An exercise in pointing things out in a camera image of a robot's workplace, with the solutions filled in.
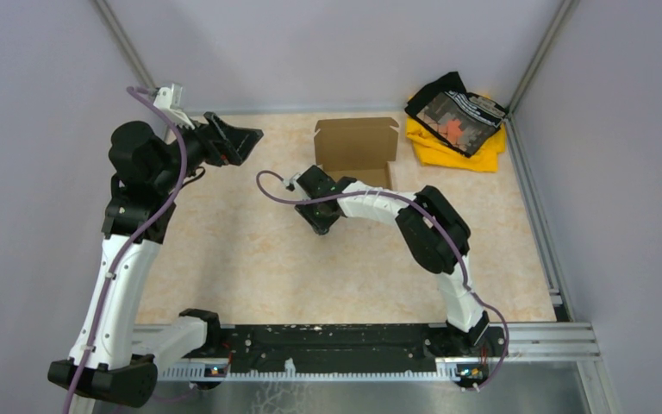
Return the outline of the brown cardboard box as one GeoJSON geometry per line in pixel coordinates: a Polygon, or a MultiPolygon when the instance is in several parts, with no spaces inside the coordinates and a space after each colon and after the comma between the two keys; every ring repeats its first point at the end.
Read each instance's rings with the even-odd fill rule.
{"type": "Polygon", "coordinates": [[[392,189],[399,123],[391,117],[323,119],[315,125],[315,163],[335,180],[392,189]]]}

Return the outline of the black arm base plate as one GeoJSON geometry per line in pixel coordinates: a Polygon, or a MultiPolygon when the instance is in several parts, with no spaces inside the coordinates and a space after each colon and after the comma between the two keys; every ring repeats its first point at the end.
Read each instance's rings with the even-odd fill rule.
{"type": "Polygon", "coordinates": [[[438,358],[498,357],[504,344],[502,328],[490,326],[477,346],[462,347],[444,323],[243,324],[217,335],[188,355],[227,359],[231,373],[280,373],[287,360],[299,373],[425,373],[438,358]]]}

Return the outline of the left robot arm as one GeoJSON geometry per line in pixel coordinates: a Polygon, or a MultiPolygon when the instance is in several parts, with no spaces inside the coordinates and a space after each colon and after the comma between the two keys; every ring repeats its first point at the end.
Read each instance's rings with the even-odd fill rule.
{"type": "Polygon", "coordinates": [[[263,137],[208,112],[165,142],[143,121],[126,122],[110,138],[114,167],[105,211],[102,259],[84,325],[69,355],[53,361],[48,380],[80,397],[142,407],[161,372],[185,354],[211,357],[224,334],[211,311],[183,311],[163,344],[134,348],[134,320],[147,276],[175,210],[178,181],[204,166],[238,166],[263,137]]]}

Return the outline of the black printed folded shirt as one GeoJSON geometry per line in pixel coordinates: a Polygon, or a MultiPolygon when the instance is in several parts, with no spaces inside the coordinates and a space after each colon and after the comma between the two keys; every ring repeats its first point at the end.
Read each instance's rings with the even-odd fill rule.
{"type": "Polygon", "coordinates": [[[445,147],[471,158],[497,133],[509,109],[468,91],[458,72],[424,85],[404,112],[445,147]]]}

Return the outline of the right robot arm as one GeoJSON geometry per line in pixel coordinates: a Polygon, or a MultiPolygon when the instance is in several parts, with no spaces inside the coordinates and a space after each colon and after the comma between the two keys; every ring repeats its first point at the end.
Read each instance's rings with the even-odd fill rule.
{"type": "Polygon", "coordinates": [[[437,280],[454,350],[473,355],[484,345],[490,319],[474,296],[468,267],[471,230],[437,188],[392,191],[355,178],[335,180],[317,166],[285,180],[284,186],[300,194],[302,203],[295,209],[318,235],[327,234],[342,217],[398,228],[415,262],[437,280]]]}

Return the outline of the aluminium front rail frame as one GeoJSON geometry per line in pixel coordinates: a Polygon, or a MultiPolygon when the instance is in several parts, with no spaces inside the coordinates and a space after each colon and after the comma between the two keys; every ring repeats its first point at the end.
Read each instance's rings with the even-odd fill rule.
{"type": "Polygon", "coordinates": [[[510,363],[602,359],[587,323],[493,323],[473,350],[454,349],[442,323],[236,324],[160,381],[460,381],[510,363]]]}

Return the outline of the yellow folded cloth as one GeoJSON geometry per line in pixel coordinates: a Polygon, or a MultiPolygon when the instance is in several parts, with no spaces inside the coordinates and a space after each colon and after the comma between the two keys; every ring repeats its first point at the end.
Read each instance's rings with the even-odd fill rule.
{"type": "Polygon", "coordinates": [[[423,165],[497,171],[509,114],[500,104],[472,92],[443,91],[410,97],[404,112],[406,138],[423,165]]]}

